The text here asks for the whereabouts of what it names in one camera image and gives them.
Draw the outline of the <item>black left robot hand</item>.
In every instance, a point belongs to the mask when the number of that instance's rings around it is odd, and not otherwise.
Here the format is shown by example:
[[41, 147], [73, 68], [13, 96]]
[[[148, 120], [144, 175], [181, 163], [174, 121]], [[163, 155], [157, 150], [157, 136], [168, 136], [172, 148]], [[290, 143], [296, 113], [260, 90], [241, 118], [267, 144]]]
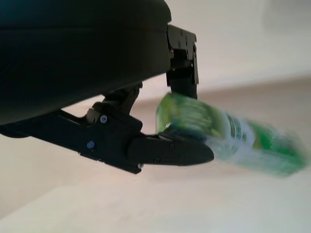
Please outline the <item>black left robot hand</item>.
[[197, 38], [171, 19], [163, 0], [1, 1], [0, 133], [134, 174], [144, 164], [212, 161], [208, 146], [146, 135], [130, 115], [142, 83], [157, 75], [197, 98]]

